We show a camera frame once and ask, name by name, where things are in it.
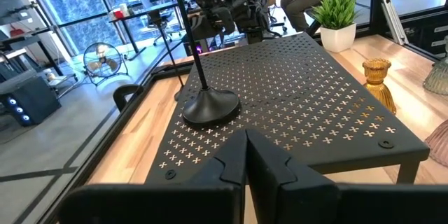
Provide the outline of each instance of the gold candle holder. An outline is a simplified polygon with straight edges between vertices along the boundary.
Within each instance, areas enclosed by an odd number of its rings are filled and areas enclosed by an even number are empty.
[[[439,95],[448,95],[448,57],[434,65],[423,87]]]
[[[448,120],[442,122],[425,142],[431,149],[429,156],[439,164],[448,167]]]
[[[364,88],[369,90],[375,98],[395,115],[397,108],[393,103],[391,91],[383,83],[384,78],[387,76],[387,70],[391,65],[387,59],[368,59],[364,61],[364,75],[367,78],[367,83],[364,84]]]

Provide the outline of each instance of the round stand base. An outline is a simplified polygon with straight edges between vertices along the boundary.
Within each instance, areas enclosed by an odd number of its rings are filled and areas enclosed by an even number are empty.
[[[203,128],[226,123],[239,114],[238,95],[228,90],[210,87],[200,90],[193,100],[183,107],[183,119],[190,127]]]
[[[179,89],[179,91],[177,91],[177,93],[174,94],[174,101],[176,101],[176,102],[179,101],[179,97],[181,96],[182,89],[183,89],[183,87],[181,87],[181,88]]]

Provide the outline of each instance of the microphone stand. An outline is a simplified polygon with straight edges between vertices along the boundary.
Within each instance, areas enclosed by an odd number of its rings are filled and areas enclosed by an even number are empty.
[[[196,128],[226,123],[239,113],[241,103],[238,95],[229,90],[216,90],[207,84],[201,60],[195,48],[196,42],[188,22],[185,1],[177,0],[177,3],[202,86],[196,98],[185,103],[182,112],[183,119],[187,125]]]

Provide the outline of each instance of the wooden desk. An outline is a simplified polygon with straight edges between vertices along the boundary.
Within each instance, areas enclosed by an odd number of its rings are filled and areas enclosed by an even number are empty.
[[[432,68],[432,62],[422,56],[380,36],[357,39],[351,50],[332,56],[360,83],[365,82],[363,61],[376,57],[390,60],[392,67],[385,84],[395,99],[396,116],[421,140],[448,119],[448,97],[422,88]],[[153,86],[88,183],[144,183],[176,106],[172,97],[179,88],[176,78],[159,80]],[[396,165],[326,176],[338,182],[392,183],[398,168]],[[448,168],[428,159],[420,164],[415,183],[448,183]],[[246,200],[246,218],[247,223],[255,223],[251,200]]]

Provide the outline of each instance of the gray floor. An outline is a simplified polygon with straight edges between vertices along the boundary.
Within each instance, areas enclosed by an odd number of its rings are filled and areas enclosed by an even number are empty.
[[[412,3],[410,1],[393,0],[393,3],[399,13],[420,11],[423,8],[440,5],[440,0],[412,0]],[[357,2],[364,6],[370,5],[370,0],[357,0]],[[368,22],[370,10],[362,6],[357,6],[356,10],[359,11],[356,23]],[[280,8],[276,9],[274,17],[282,22],[283,11]],[[307,21],[311,24],[312,19],[307,18]],[[295,33],[288,21],[286,26],[287,34]],[[275,27],[274,31],[283,33],[281,27]],[[71,174],[65,173],[72,172],[82,164],[118,116],[118,112],[113,110],[115,108],[112,100],[113,91],[120,85],[135,83],[162,51],[165,49],[161,45],[149,47],[134,61],[127,62],[130,76],[112,78],[99,87],[93,85],[78,87],[61,99],[62,108],[46,121],[14,140],[0,145],[0,223],[34,223],[40,217],[70,180]],[[173,55],[175,58],[185,57],[183,46],[175,49]],[[74,156],[80,147],[82,151]],[[42,171],[51,172],[51,175],[43,176]]]

